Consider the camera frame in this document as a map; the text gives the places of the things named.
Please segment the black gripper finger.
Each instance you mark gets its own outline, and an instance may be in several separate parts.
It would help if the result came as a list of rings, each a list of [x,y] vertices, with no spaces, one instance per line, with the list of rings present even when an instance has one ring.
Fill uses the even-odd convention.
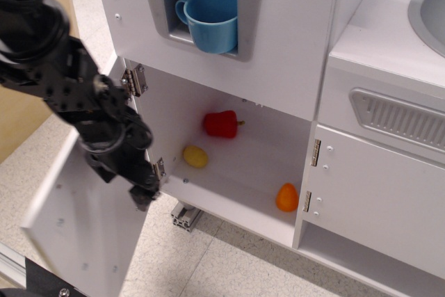
[[[149,191],[141,187],[133,187],[130,189],[129,194],[134,201],[137,210],[147,211],[151,203],[159,197],[160,192]]]
[[[88,158],[88,164],[106,183],[111,182],[116,176],[112,170],[109,170],[101,161],[96,160],[94,157]]]

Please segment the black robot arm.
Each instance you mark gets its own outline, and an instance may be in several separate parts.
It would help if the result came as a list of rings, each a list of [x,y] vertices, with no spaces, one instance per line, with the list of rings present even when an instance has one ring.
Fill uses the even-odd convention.
[[[159,193],[145,157],[152,134],[125,89],[100,74],[83,43],[70,35],[59,2],[1,0],[1,85],[41,98],[78,131],[88,165],[105,182],[127,180],[137,208],[149,208]]]

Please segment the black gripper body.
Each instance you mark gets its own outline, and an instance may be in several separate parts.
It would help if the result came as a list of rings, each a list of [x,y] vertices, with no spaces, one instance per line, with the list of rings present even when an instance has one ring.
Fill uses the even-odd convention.
[[[94,157],[134,187],[159,191],[154,167],[146,159],[146,150],[152,143],[148,130],[128,129],[114,143],[87,143],[83,139],[79,142],[85,150],[87,162],[89,157]]]

